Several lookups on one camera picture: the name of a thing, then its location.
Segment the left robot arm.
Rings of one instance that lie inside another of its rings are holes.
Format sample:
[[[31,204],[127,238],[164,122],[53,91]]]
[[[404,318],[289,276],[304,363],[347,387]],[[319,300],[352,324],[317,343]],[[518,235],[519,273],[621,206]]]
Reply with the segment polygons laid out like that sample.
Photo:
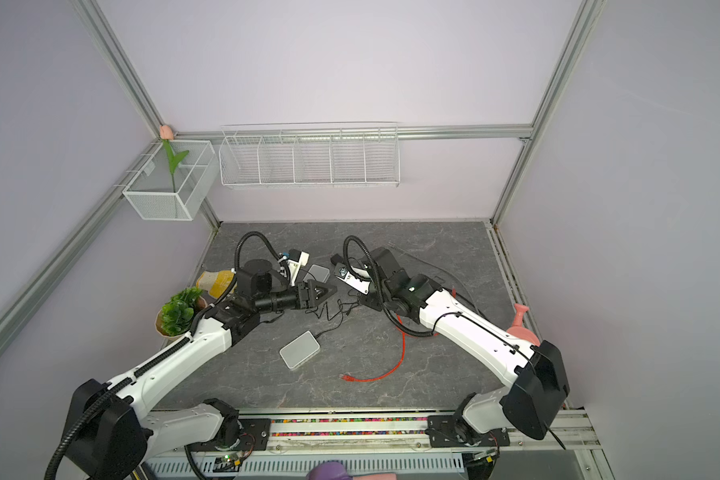
[[[56,477],[69,459],[91,479],[124,479],[148,458],[212,440],[233,447],[243,435],[238,411],[209,399],[185,410],[157,414],[154,407],[212,358],[238,344],[265,313],[314,310],[336,291],[312,276],[297,279],[307,253],[267,249],[270,260],[242,262],[245,233],[234,251],[234,277],[222,294],[197,313],[176,341],[107,382],[90,379],[73,393],[58,446],[45,469]]]

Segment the black power adapter with cable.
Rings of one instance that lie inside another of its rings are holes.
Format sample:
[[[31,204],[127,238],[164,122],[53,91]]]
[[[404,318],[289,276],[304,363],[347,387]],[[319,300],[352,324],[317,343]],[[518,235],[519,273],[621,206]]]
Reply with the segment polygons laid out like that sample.
[[[344,320],[359,306],[360,302],[358,300],[344,301],[337,299],[335,312],[331,312],[327,303],[323,304],[319,309],[308,310],[308,313],[314,315],[318,320],[325,320],[328,323],[326,329],[313,334],[314,338],[319,339],[321,336],[339,329]]]

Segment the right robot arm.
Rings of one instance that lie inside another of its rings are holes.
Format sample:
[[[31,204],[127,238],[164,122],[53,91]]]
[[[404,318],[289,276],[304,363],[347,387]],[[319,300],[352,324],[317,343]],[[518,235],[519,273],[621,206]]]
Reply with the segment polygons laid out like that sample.
[[[501,381],[493,391],[462,400],[447,438],[475,445],[492,430],[512,427],[545,439],[570,393],[557,346],[500,329],[430,277],[409,276],[386,248],[370,251],[362,262],[369,268],[371,295],[385,313],[420,325],[419,336],[447,338]]]

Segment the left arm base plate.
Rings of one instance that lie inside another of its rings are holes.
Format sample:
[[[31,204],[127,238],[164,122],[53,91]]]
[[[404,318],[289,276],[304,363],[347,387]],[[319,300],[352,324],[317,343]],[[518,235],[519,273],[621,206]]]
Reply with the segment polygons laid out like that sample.
[[[272,421],[266,417],[226,420],[215,437],[219,451],[264,451],[270,437]]]

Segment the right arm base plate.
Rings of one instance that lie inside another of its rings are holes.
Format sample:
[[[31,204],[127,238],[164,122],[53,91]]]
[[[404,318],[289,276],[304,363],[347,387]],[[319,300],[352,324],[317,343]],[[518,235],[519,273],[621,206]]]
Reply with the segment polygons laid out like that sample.
[[[425,433],[434,448],[502,448],[510,445],[509,435],[505,429],[498,428],[486,433],[478,433],[455,414],[428,416]]]

